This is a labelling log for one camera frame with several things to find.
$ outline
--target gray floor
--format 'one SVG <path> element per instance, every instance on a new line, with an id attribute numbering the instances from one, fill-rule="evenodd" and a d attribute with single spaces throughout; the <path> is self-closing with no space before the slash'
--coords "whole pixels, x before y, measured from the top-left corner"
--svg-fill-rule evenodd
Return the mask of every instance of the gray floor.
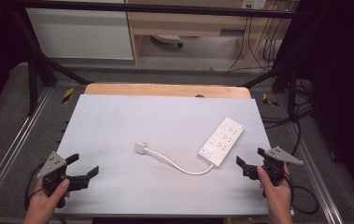
<path id="1" fill-rule="evenodd" d="M 261 69 L 237 70 L 225 73 L 234 64 L 238 55 L 238 45 L 231 38 L 182 37 L 184 47 L 159 43 L 150 37 L 144 39 L 141 60 L 138 66 L 128 62 L 91 62 L 82 67 L 71 68 L 78 75 L 97 82 L 135 82 L 135 83 L 172 83 L 235 86 L 243 84 L 262 73 Z M 233 69 L 244 68 L 243 60 L 237 62 Z M 0 163 L 13 144 L 21 126 L 27 119 L 28 83 L 26 67 L 18 66 L 10 74 L 10 80 L 0 98 Z M 0 186 L 0 217 L 6 223 L 19 221 L 23 218 L 22 194 L 27 176 L 36 164 L 46 159 L 52 150 L 56 150 L 63 137 L 62 130 L 67 127 L 65 121 L 73 113 L 78 95 L 83 93 L 84 86 L 70 82 L 69 78 L 58 75 L 58 86 L 50 91 L 49 100 L 44 105 L 35 127 L 21 146 L 18 156 L 10 166 L 5 180 Z M 258 108 L 264 117 L 285 117 L 281 106 L 262 103 L 262 95 L 267 93 L 269 100 L 285 99 L 285 94 L 274 95 L 269 88 L 272 79 L 251 89 L 252 97 L 257 100 Z M 65 91 L 74 86 L 70 102 L 63 105 L 61 101 Z M 335 206 L 344 223 L 354 223 L 354 182 L 345 165 L 334 162 L 323 139 L 315 118 L 306 117 L 301 120 L 304 143 L 321 172 Z M 272 147 L 281 146 L 292 149 L 295 139 L 291 136 L 288 125 L 266 130 Z M 294 183 L 313 189 L 304 167 L 291 167 Z M 296 203 L 300 207 L 310 209 L 311 198 L 303 192 L 296 193 Z M 255 221 L 268 221 L 267 217 L 252 217 Z M 252 223 L 249 217 L 234 217 L 233 223 Z M 296 223 L 328 223 L 325 213 L 320 209 L 315 215 L 304 215 L 296 212 Z"/>

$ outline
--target white cable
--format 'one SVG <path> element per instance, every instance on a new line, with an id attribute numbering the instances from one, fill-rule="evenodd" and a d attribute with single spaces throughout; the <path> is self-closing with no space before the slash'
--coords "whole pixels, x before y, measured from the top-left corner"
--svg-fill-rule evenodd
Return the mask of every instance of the white cable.
<path id="1" fill-rule="evenodd" d="M 153 151 L 153 150 L 150 150 L 146 147 L 146 144 L 145 143 L 136 143 L 135 144 L 135 152 L 136 153 L 139 153 L 139 154 L 144 154 L 145 152 L 150 152 L 152 154 L 155 154 L 156 156 L 170 162 L 172 165 L 174 165 L 179 171 L 185 173 L 185 174 L 188 174 L 188 175 L 203 175 L 203 174 L 206 174 L 208 173 L 213 167 L 214 167 L 214 164 L 211 164 L 209 165 L 209 167 L 202 171 L 202 172 L 189 172 L 189 171 L 186 171 L 185 169 L 182 169 L 180 166 L 178 166 L 176 163 L 174 163 L 173 161 L 171 161 L 170 159 L 166 158 L 164 155 L 162 155 L 161 153 L 157 152 L 157 151 Z"/>

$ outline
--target human hand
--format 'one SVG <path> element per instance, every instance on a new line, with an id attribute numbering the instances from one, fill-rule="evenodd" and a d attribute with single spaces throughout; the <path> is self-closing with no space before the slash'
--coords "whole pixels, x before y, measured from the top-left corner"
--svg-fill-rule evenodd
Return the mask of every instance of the human hand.
<path id="1" fill-rule="evenodd" d="M 286 164 L 284 170 L 289 175 L 290 171 Z M 290 215 L 290 186 L 285 179 L 282 179 L 277 186 L 270 181 L 266 171 L 258 166 L 258 175 L 266 193 L 267 206 L 269 208 L 269 218 L 273 224 L 292 223 Z"/>
<path id="2" fill-rule="evenodd" d="M 68 190 L 69 180 L 64 180 L 50 197 L 43 190 L 42 179 L 37 180 L 35 191 L 40 190 L 31 198 L 28 211 L 25 214 L 24 224 L 46 224 L 49 223 L 54 213 L 58 201 L 66 194 Z"/>

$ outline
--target electrical outlet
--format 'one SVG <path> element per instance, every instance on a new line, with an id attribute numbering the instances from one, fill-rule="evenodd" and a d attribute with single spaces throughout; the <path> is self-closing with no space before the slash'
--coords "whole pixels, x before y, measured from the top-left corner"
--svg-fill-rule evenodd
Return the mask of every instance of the electrical outlet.
<path id="1" fill-rule="evenodd" d="M 226 118 L 199 150 L 199 155 L 220 166 L 244 129 L 241 124 Z"/>
<path id="2" fill-rule="evenodd" d="M 244 0 L 241 8 L 252 8 L 255 4 L 255 0 Z"/>
<path id="3" fill-rule="evenodd" d="M 255 0 L 255 3 L 252 5 L 253 9 L 263 9 L 266 0 Z"/>

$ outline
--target white plug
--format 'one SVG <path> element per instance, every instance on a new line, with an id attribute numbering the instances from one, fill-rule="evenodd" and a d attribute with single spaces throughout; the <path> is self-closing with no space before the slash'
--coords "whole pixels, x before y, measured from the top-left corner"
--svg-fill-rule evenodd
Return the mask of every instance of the white plug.
<path id="1" fill-rule="evenodd" d="M 139 154 L 144 154 L 147 148 L 147 144 L 143 142 L 135 143 L 135 152 Z"/>

